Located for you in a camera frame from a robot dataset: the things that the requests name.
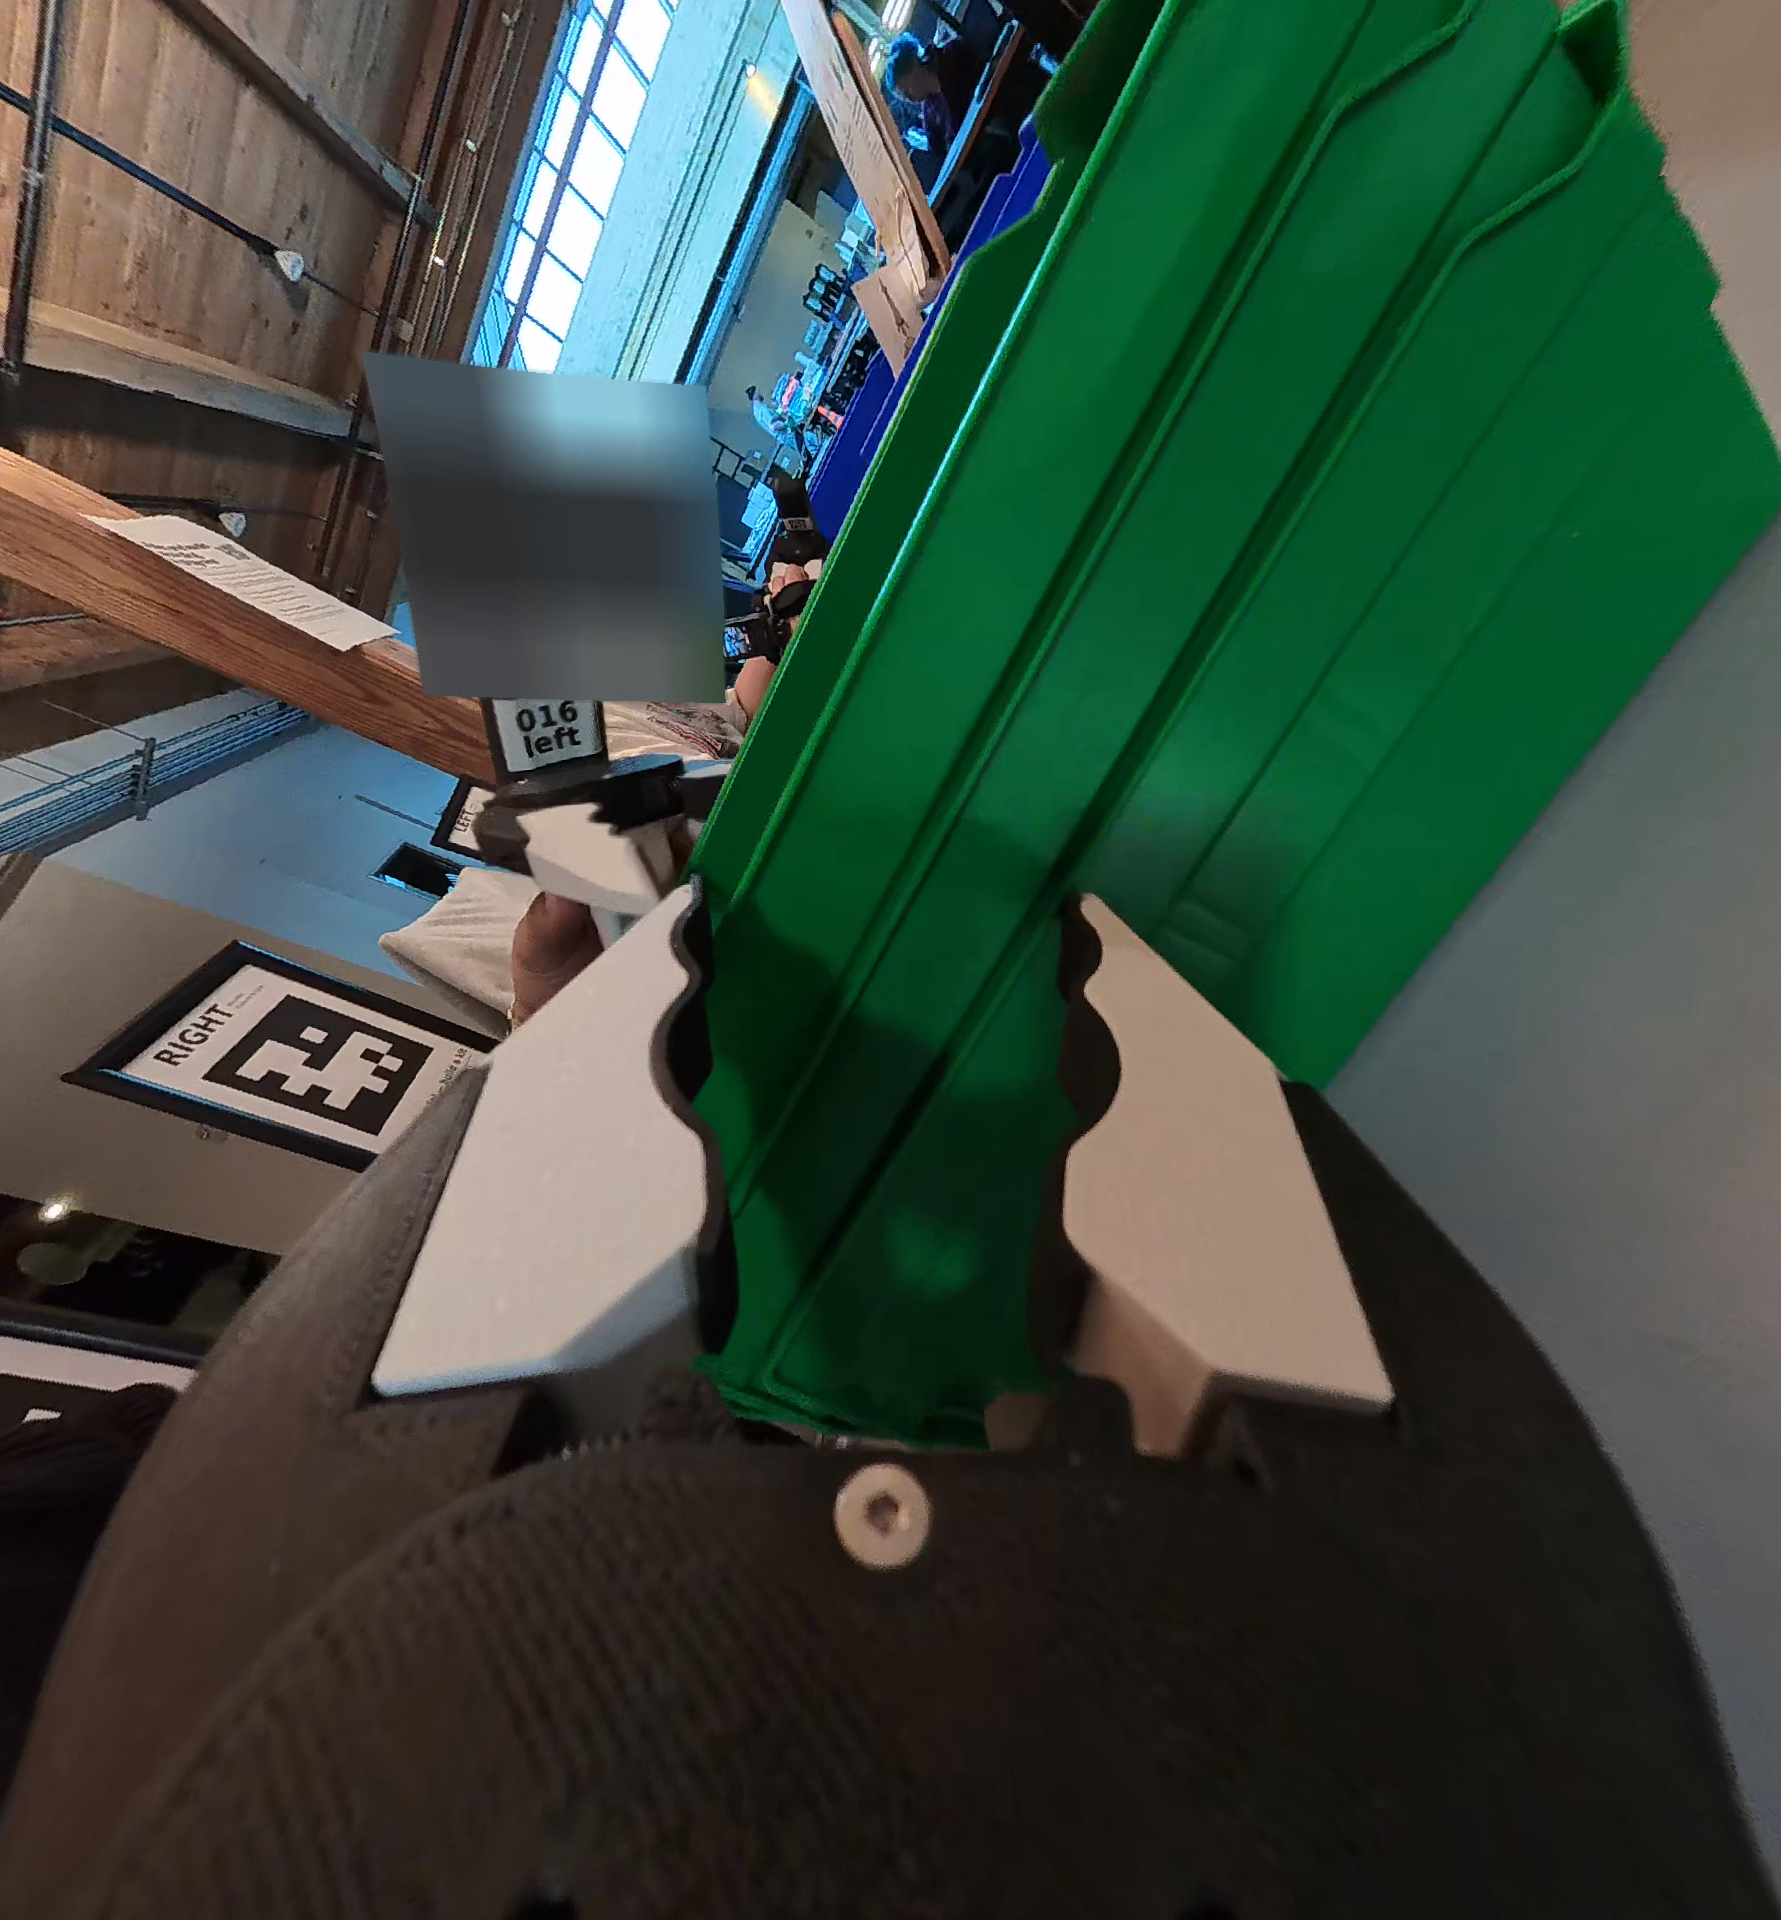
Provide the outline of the grey desk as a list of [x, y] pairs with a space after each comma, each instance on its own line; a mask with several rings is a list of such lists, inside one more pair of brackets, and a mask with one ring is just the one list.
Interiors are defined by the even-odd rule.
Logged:
[[[1781, 4], [1628, 19], [1781, 442]], [[1781, 1890], [1781, 521], [1330, 1105], [1598, 1423]]]

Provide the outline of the large window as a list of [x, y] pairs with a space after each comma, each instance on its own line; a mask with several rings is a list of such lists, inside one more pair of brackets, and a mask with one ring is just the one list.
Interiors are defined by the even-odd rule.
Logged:
[[678, 4], [569, 4], [465, 364], [559, 371]]

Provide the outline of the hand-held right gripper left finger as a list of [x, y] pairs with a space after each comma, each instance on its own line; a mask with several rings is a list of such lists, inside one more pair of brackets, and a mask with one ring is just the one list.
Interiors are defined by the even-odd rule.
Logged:
[[382, 1402], [490, 1387], [636, 1405], [730, 1338], [711, 1077], [711, 910], [678, 886], [500, 1042], [447, 1166]]

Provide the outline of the person's left hand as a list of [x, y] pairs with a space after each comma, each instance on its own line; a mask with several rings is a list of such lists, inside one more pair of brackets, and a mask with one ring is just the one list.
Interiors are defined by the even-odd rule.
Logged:
[[594, 911], [583, 902], [537, 893], [512, 937], [512, 1030], [536, 1018], [569, 983], [604, 960]]

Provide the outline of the hanging cardboard sign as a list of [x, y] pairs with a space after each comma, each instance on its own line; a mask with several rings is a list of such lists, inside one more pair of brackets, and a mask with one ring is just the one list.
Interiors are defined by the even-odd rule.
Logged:
[[873, 220], [881, 269], [854, 284], [854, 302], [902, 377], [920, 353], [929, 311], [950, 284], [954, 257], [854, 27], [826, 4], [784, 4], [784, 17], [836, 158]]

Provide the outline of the grey conduit pipes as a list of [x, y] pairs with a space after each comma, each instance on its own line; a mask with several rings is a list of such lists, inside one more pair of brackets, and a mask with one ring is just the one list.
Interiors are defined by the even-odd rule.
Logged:
[[149, 812], [173, 798], [182, 798], [308, 728], [316, 728], [316, 720], [306, 710], [262, 701], [213, 719], [192, 734], [149, 736], [134, 745], [129, 755], [0, 798], [0, 858], [54, 857], [102, 827], [149, 820]]

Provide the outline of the person's dark knit sweater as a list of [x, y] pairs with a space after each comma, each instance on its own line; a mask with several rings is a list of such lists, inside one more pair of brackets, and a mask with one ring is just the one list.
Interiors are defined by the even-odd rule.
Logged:
[[97, 1542], [173, 1405], [167, 1387], [129, 1387], [0, 1437], [0, 1802]]

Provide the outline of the wooden beam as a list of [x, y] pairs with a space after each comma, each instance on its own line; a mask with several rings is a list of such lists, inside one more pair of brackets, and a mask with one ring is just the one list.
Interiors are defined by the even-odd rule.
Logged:
[[494, 782], [475, 701], [435, 698], [398, 642], [335, 652], [208, 577], [97, 522], [116, 503], [0, 448], [0, 579], [36, 587], [208, 673], [453, 780]]

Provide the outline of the blue plastic bin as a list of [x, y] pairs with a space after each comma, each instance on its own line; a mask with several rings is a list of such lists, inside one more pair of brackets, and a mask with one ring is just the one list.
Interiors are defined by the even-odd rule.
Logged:
[[840, 428], [832, 452], [826, 453], [826, 463], [808, 486], [813, 521], [827, 544], [840, 538], [847, 516], [854, 510], [854, 495], [876, 458], [876, 448], [881, 448], [881, 438], [904, 401], [907, 381], [917, 377], [917, 371], [929, 355], [929, 339], [932, 339], [936, 325], [943, 321], [943, 311], [950, 302], [954, 284], [968, 269], [974, 251], [982, 251], [990, 241], [996, 241], [998, 234], [1007, 234], [1015, 220], [1023, 220], [1034, 210], [1034, 201], [1045, 191], [1048, 167], [1052, 164], [1040, 149], [1039, 128], [1034, 128], [1034, 120], [1026, 120], [1018, 159], [1005, 176], [996, 176], [996, 185], [982, 200], [978, 218], [968, 225], [968, 245], [962, 248], [956, 262], [950, 269], [943, 293], [932, 302], [904, 371], [890, 373], [887, 365], [873, 365], [868, 373], [868, 381], [847, 411], [847, 423]]

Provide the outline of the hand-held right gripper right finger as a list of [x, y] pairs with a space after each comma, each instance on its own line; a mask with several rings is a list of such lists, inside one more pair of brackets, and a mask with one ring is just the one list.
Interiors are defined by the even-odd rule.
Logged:
[[1034, 1274], [1048, 1355], [1123, 1390], [1138, 1456], [1193, 1456], [1239, 1397], [1391, 1413], [1270, 1056], [1094, 893], [1056, 983], [1077, 1134]]

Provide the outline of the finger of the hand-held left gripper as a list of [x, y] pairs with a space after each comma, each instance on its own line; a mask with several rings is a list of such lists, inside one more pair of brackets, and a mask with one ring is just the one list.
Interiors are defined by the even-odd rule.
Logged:
[[609, 826], [594, 809], [523, 812], [523, 864], [543, 893], [581, 902], [607, 947], [659, 947], [683, 932], [686, 820], [668, 812], [646, 826]]

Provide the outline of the white paper note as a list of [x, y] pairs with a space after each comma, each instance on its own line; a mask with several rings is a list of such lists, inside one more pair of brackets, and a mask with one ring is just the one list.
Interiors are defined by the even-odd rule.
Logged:
[[285, 629], [350, 652], [376, 642], [398, 642], [398, 629], [335, 596], [306, 586], [301, 577], [255, 558], [226, 531], [204, 528], [182, 516], [87, 516], [87, 522], [163, 558], [167, 565], [222, 587], [231, 601], [275, 615]]

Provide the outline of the black framed marker poster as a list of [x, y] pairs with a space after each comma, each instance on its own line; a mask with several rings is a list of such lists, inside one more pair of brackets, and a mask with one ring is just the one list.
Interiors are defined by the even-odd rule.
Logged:
[[363, 1172], [494, 1047], [453, 1018], [231, 943], [60, 1082]]

